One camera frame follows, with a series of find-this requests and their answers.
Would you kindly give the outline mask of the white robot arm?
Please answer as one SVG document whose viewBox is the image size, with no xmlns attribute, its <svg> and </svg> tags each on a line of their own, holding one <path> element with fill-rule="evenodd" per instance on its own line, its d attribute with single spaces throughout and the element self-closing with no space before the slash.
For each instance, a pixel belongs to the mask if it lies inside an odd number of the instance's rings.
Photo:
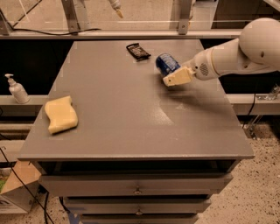
<svg viewBox="0 0 280 224">
<path fill-rule="evenodd" d="M 280 70 L 280 22 L 258 18 L 247 24 L 239 38 L 197 53 L 180 68 L 167 74 L 167 87 L 228 74 L 266 74 Z"/>
</svg>

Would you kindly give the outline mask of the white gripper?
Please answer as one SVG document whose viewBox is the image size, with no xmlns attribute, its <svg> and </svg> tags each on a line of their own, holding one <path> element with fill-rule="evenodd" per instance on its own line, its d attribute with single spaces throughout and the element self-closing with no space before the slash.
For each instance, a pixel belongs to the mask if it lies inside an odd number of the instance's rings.
<svg viewBox="0 0 280 224">
<path fill-rule="evenodd" d="M 183 67 L 163 78 L 167 87 L 186 84 L 192 81 L 193 76 L 201 81 L 217 79 L 219 75 L 214 69 L 212 48 L 197 53 L 193 58 L 182 64 Z"/>
</svg>

